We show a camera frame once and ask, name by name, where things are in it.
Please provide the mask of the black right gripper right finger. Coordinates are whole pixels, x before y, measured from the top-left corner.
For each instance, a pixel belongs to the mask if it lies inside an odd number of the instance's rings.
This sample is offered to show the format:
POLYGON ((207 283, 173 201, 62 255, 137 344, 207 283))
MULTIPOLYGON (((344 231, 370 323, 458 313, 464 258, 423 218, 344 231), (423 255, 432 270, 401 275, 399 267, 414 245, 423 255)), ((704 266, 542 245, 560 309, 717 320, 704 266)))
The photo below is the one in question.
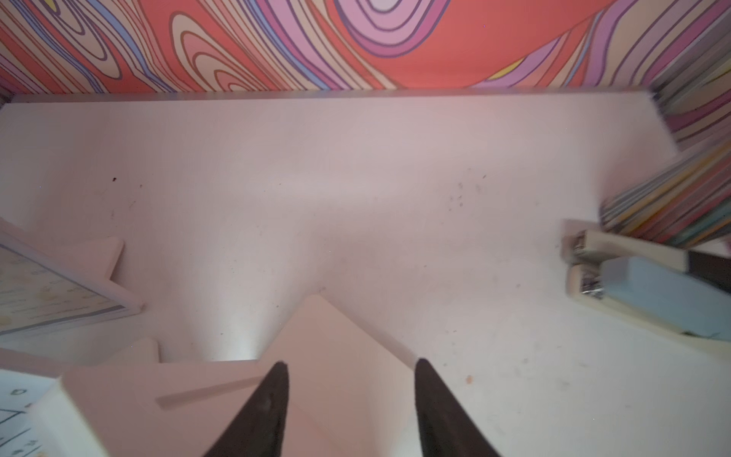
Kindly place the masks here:
POLYGON ((430 361, 420 358, 414 374, 415 409, 422 455, 500 456, 430 361))

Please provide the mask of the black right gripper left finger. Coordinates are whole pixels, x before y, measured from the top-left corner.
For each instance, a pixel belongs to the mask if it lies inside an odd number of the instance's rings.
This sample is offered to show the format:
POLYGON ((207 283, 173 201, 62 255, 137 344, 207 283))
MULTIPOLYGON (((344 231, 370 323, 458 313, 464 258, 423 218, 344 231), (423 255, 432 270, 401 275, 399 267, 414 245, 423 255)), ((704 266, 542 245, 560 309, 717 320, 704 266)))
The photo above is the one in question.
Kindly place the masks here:
POLYGON ((289 369, 275 363, 205 457, 282 455, 289 405, 289 369))

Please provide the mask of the white board panel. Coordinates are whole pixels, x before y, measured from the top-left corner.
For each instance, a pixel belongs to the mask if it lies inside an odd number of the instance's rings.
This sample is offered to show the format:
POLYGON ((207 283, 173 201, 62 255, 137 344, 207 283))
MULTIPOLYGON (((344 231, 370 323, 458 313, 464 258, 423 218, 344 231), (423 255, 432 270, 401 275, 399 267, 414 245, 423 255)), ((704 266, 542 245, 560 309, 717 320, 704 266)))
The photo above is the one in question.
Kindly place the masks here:
POLYGON ((287 456, 417 456, 412 369, 318 295, 249 361, 66 371, 30 409, 49 456, 201 456, 277 363, 287 456))
POLYGON ((119 237, 51 248, 1 221, 1 340, 142 312, 145 301, 112 281, 119 237))
POLYGON ((166 455, 171 441, 141 378, 159 361, 150 338, 94 367, 2 350, 2 455, 166 455))

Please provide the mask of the hand-drawn colourful menu sheet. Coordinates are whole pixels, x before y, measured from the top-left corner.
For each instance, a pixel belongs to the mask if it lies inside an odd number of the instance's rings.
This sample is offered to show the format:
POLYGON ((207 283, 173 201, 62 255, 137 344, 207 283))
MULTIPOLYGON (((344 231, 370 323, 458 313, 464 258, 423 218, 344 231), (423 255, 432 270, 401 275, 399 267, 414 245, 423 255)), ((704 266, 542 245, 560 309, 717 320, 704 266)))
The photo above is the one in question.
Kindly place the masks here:
POLYGON ((1 392, 1 457, 47 455, 29 419, 35 398, 29 388, 1 392))

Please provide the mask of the Dim Sum Inn menu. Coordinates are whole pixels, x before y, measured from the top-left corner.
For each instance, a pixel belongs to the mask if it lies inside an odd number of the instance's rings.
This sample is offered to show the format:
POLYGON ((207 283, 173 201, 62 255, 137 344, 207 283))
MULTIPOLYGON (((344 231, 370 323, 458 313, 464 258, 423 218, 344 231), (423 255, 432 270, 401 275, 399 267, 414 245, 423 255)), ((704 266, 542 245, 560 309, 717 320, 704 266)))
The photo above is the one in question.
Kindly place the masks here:
POLYGON ((123 309, 17 252, 1 248, 3 336, 123 309))

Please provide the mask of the white board front panel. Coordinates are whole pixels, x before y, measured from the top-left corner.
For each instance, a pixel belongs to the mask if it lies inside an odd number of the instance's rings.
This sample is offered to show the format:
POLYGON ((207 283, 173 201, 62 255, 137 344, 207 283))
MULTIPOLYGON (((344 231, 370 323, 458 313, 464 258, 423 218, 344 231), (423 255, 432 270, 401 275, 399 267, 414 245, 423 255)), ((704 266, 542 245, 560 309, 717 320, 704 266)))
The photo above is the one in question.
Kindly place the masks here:
POLYGON ((1 340, 142 312, 145 301, 112 281, 119 237, 51 248, 1 221, 1 340))

